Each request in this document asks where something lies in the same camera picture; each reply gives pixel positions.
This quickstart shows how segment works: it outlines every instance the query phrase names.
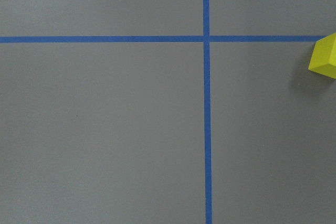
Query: vertical blue line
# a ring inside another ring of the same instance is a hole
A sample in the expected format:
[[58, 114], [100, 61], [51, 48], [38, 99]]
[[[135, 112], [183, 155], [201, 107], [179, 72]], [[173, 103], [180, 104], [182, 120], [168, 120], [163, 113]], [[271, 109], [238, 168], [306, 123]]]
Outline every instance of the vertical blue line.
[[209, 0], [203, 0], [204, 49], [204, 146], [205, 146], [205, 223], [212, 224], [212, 171], [211, 171], [211, 90], [210, 90], [210, 11]]

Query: horizontal blue line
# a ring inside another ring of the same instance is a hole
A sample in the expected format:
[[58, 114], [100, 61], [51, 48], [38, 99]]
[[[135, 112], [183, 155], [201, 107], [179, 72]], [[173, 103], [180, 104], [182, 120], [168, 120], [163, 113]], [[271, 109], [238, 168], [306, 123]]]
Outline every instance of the horizontal blue line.
[[78, 42], [315, 42], [325, 36], [227, 35], [227, 36], [19, 36], [0, 37], [0, 43]]
[[309, 35], [235, 35], [235, 36], [210, 36], [211, 42], [315, 42], [325, 36]]
[[203, 36], [31, 36], [0, 37], [0, 43], [203, 42]]

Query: blue tape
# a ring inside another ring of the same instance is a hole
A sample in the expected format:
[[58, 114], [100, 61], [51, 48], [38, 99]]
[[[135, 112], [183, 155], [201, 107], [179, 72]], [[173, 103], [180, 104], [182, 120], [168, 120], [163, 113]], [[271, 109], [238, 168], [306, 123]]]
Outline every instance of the blue tape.
[[204, 49], [204, 156], [205, 156], [205, 223], [212, 224], [212, 169], [211, 169], [211, 72], [210, 72], [210, 9], [203, 0]]
[[315, 42], [325, 36], [278, 36], [278, 35], [261, 35], [261, 36], [210, 36], [211, 42]]
[[203, 42], [203, 36], [31, 36], [0, 37], [0, 43]]

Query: gray background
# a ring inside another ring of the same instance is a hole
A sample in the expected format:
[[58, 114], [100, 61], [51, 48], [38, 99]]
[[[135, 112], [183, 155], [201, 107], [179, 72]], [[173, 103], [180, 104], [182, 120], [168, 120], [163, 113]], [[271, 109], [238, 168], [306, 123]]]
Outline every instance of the gray background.
[[[211, 35], [328, 35], [334, 0], [210, 0]], [[201, 35], [202, 0], [0, 0], [0, 36]], [[214, 224], [336, 220], [312, 42], [211, 43]], [[0, 44], [0, 222], [204, 223], [202, 43]]]

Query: yellow block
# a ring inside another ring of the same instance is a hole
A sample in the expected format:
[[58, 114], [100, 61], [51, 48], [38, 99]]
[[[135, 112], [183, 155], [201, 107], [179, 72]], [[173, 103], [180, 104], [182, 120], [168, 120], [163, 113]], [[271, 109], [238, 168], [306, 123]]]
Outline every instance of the yellow block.
[[316, 42], [308, 69], [336, 79], [336, 33]]

